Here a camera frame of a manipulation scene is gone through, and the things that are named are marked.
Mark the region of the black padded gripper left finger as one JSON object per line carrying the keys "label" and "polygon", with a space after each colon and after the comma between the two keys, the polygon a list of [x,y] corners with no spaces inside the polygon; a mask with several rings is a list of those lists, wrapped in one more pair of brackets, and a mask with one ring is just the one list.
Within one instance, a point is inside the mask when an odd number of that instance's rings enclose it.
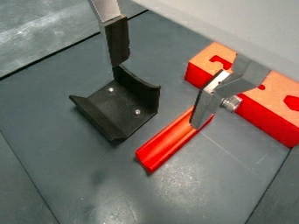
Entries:
{"label": "black padded gripper left finger", "polygon": [[118,0],[88,0],[104,33],[111,66],[119,66],[130,57],[127,16],[122,14]]}

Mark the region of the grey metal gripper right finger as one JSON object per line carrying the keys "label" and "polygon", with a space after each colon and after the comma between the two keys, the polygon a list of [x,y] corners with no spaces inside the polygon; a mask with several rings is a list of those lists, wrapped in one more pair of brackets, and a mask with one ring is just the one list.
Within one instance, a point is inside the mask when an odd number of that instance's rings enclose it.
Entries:
{"label": "grey metal gripper right finger", "polygon": [[232,63],[232,72],[219,70],[200,89],[191,112],[191,126],[199,130],[216,114],[223,101],[256,88],[268,74],[266,66],[239,54]]}

